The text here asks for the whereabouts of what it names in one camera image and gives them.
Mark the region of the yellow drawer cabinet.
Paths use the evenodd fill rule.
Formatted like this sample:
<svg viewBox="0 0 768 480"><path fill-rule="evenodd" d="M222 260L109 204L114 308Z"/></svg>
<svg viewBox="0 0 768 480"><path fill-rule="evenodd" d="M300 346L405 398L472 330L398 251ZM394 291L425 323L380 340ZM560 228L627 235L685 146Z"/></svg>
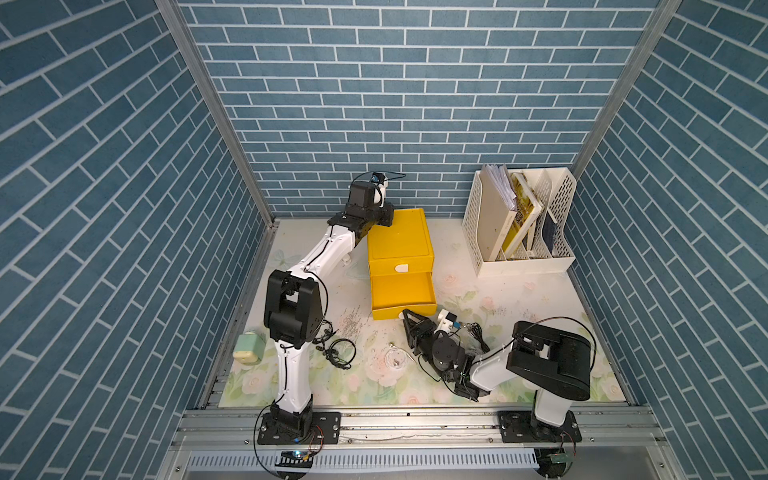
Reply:
<svg viewBox="0 0 768 480"><path fill-rule="evenodd" d="M367 242L373 319L395 319L405 309L434 315L434 250L424 210L396 210L392 224L372 227Z"/></svg>

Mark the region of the small black wired earphones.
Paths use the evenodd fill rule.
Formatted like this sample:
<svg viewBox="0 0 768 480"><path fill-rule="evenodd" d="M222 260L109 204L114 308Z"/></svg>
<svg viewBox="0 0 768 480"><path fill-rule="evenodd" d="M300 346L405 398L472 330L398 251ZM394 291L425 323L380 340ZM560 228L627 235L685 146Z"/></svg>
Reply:
<svg viewBox="0 0 768 480"><path fill-rule="evenodd" d="M482 327L478 323L467 323L465 328L469 335L478 343L483 353L488 353L490 347L483 337Z"/></svg>

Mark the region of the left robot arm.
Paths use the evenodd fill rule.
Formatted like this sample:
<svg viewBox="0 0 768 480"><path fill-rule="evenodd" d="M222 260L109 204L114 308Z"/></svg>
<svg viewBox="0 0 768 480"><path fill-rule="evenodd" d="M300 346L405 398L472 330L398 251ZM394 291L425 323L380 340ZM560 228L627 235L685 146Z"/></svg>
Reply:
<svg viewBox="0 0 768 480"><path fill-rule="evenodd" d="M321 240L294 266L268 277L264 325L276 349L278 391L266 419L280 434L301 440L310 431L310 348L327 319L329 290L324 277L372 227L392 225L394 206L386 200L387 187L388 178L380 172L366 181L353 181L346 204L327 221Z"/></svg>

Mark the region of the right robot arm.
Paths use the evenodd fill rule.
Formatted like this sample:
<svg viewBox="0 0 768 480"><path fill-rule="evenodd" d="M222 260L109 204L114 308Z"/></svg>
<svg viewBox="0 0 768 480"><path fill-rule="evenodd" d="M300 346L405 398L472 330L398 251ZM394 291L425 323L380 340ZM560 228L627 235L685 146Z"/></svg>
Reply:
<svg viewBox="0 0 768 480"><path fill-rule="evenodd" d="M447 310L436 320L409 309L399 318L420 368L458 397L477 402L514 379L534 385L529 411L499 413L503 442L577 445L582 440L571 405L591 396L597 356L592 333L584 337L550 327L551 318L519 321L506 344L477 356L461 345L458 336L460 329L472 326Z"/></svg>

